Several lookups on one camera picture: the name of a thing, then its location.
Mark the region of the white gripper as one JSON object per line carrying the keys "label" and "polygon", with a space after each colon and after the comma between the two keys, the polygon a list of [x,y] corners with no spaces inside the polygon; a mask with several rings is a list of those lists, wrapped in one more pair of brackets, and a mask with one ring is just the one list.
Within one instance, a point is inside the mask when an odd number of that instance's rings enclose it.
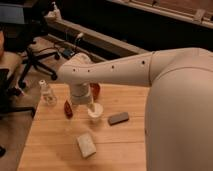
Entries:
{"label": "white gripper", "polygon": [[95,105],[92,101],[91,88],[88,83],[71,84],[70,100],[74,105],[86,105],[90,112],[95,112]]}

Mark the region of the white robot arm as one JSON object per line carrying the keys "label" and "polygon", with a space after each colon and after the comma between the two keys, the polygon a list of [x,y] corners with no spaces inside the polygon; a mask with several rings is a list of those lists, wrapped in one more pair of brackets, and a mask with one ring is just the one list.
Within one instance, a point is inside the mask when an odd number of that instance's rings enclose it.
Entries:
{"label": "white robot arm", "polygon": [[58,70],[74,103],[91,83],[143,86],[147,171],[213,171],[213,52],[179,48],[94,63],[84,53]]}

